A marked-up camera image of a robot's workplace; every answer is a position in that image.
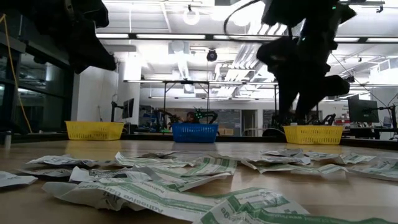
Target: window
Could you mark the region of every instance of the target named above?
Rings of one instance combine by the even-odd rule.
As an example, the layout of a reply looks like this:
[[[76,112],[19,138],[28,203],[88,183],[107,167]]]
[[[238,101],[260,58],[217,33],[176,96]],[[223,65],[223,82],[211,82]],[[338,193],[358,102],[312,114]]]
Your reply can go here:
[[[21,96],[21,101],[33,132],[54,131],[63,126],[62,98],[23,88],[18,89],[18,94]],[[17,101],[15,122],[29,130],[19,100]]]
[[[21,55],[20,83],[62,95],[64,79],[65,71],[61,68],[30,54]]]

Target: desk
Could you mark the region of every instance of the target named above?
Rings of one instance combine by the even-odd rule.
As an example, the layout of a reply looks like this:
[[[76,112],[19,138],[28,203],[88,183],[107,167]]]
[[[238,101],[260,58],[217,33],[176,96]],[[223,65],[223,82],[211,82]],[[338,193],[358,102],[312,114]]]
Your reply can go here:
[[[148,152],[182,151],[188,156],[198,157],[207,152],[219,152],[230,156],[260,156],[261,150],[295,148],[284,143],[218,142],[216,144],[177,144],[172,141],[55,141],[13,144],[10,152],[0,149],[0,170],[15,173],[14,169],[38,157],[71,154],[80,159],[112,159],[121,151],[129,156]],[[326,153],[349,153],[378,155],[398,158],[398,152],[347,146],[300,146],[306,151]],[[120,212],[96,210],[75,205],[47,195],[38,180],[27,187],[0,190],[1,223],[145,223],[180,224],[189,223],[159,215],[149,210]],[[366,179],[344,172],[335,172],[324,177],[319,175],[270,172],[260,174],[246,166],[238,166],[233,177],[216,180],[189,190],[203,195],[225,194],[248,187],[264,187],[278,191],[295,200],[313,215],[363,220],[379,217],[398,222],[398,185],[396,182]]]
[[[355,136],[356,138],[375,138],[380,139],[380,133],[382,132],[397,132],[398,129],[394,128],[350,128],[347,131],[343,131],[344,136]]]

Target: cable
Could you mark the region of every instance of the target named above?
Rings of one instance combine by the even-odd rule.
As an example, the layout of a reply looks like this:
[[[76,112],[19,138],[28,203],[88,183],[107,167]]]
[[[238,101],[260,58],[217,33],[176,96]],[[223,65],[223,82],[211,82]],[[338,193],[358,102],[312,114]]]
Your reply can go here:
[[[390,106],[390,103],[396,98],[397,95],[398,95],[398,93],[394,95],[394,97],[390,100],[390,102],[388,102],[387,107]]]
[[[234,40],[233,38],[229,37],[229,34],[228,34],[227,30],[226,30],[226,26],[228,25],[229,19],[232,17],[233,14],[235,14],[235,13],[238,12],[239,10],[241,10],[241,9],[243,9],[243,8],[245,8],[245,7],[248,7],[248,6],[250,6],[250,5],[254,4],[254,3],[257,3],[257,2],[259,2],[259,1],[260,1],[260,0],[253,0],[253,1],[250,1],[250,2],[248,2],[248,3],[246,3],[246,4],[244,4],[243,6],[241,6],[241,7],[237,8],[237,9],[235,9],[235,11],[233,11],[233,12],[225,19],[225,21],[224,21],[224,35],[228,36],[228,38],[229,38],[230,40]]]
[[[348,69],[347,69],[346,67],[344,67],[344,65],[336,58],[336,56],[333,55],[333,53],[330,53],[330,54],[331,54],[331,55],[336,59],[336,61],[343,67],[343,69],[346,70],[346,72],[348,72],[348,73],[350,74],[350,72],[348,71]],[[355,77],[354,77],[354,79],[355,79],[356,82],[359,83],[359,85],[361,85],[366,91],[368,91],[370,95],[372,95],[375,99],[377,99],[378,101],[380,101],[380,103],[383,104],[385,107],[388,107],[388,106],[386,106],[386,105],[383,103],[383,101],[381,101],[381,100],[380,100],[379,98],[377,98],[373,93],[371,93],[371,91],[368,90],[368,89],[364,86],[364,84],[360,83]],[[390,115],[390,119],[392,120],[392,116],[391,116],[390,111],[387,110],[387,112],[388,112],[388,114]]]
[[[2,20],[6,17],[5,14],[2,15],[2,17],[0,18],[0,23],[2,22]]]
[[[11,46],[10,46],[10,40],[9,40],[9,37],[8,37],[7,19],[6,19],[6,15],[5,14],[3,14],[2,17],[0,18],[0,22],[2,22],[3,20],[4,20],[5,31],[6,31],[8,55],[9,55],[9,58],[10,58],[12,76],[14,77],[15,89],[18,91],[18,81],[17,81],[17,77],[16,77],[16,74],[15,74],[15,70],[14,70],[14,63],[12,62]],[[30,127],[29,120],[27,119],[27,116],[26,116],[26,113],[25,113],[24,105],[22,104],[21,96],[20,96],[19,93],[17,95],[18,95],[19,104],[21,104],[22,114],[24,115],[27,127],[29,128],[29,132],[33,133],[32,132],[32,128]]]
[[[346,67],[344,67],[344,65],[335,57],[335,55],[333,55],[333,53],[330,53],[335,59],[336,61],[343,67],[343,69],[346,70],[346,72],[348,72],[350,74],[350,72],[348,71],[348,69]],[[360,83],[355,77],[354,77],[355,81],[359,83],[359,85],[361,85],[366,91],[368,91],[375,99],[377,99],[378,101],[380,101],[381,104],[383,104],[385,107],[387,107],[386,104],[383,103],[383,101],[381,101],[379,98],[377,98],[373,93],[371,93],[370,90],[368,90],[364,84]]]

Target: wall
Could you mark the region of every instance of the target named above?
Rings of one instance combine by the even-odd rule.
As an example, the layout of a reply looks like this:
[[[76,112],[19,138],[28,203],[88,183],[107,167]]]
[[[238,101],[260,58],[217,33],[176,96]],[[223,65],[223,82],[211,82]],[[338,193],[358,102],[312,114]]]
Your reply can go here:
[[[134,106],[132,109],[132,117],[126,119],[131,124],[138,124],[139,105],[140,105],[140,83],[126,83],[123,82],[126,73],[130,73],[126,63],[119,64],[119,81],[118,81],[118,97],[114,99],[118,105],[123,105],[123,102],[134,98]],[[115,112],[115,121],[121,121],[122,110],[117,109]]]
[[[78,76],[79,81],[75,81],[74,85],[78,85],[79,89],[73,90],[73,93],[78,95],[77,108],[73,106],[77,113],[72,111],[76,120],[100,121],[101,115],[103,121],[111,121],[111,101],[117,92],[119,75],[116,72],[89,67]]]

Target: fluorescent light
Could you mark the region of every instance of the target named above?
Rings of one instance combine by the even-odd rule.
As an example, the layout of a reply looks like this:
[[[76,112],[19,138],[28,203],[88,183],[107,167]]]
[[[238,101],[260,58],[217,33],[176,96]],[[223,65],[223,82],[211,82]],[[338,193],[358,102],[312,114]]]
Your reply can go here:
[[[137,34],[138,39],[205,39],[206,35],[190,34]]]
[[[129,34],[96,34],[100,39],[127,39]]]
[[[200,47],[200,46],[189,46],[189,50],[196,52],[207,52],[209,50],[208,47]]]
[[[178,97],[178,99],[181,99],[181,100],[205,100],[207,98],[203,99],[200,97]]]
[[[367,42],[398,42],[398,38],[368,38]]]
[[[238,40],[276,40],[278,36],[263,36],[263,35],[214,35],[214,39],[216,40],[229,40],[229,39],[238,39]]]
[[[158,100],[163,100],[164,97],[161,96],[150,96],[148,99],[158,99]],[[166,99],[175,99],[175,97],[166,97]]]
[[[278,85],[278,83],[259,83],[259,82],[249,82],[249,83],[246,83],[247,85],[272,85],[272,86],[274,86],[274,85]]]
[[[335,37],[335,42],[358,42],[358,37]]]
[[[160,80],[125,80],[125,82],[129,83],[163,83]]]
[[[243,82],[210,82],[210,84],[221,84],[221,85],[242,85]]]
[[[389,84],[350,84],[351,87],[356,86],[366,86],[366,87],[398,87],[398,85],[389,85]]]

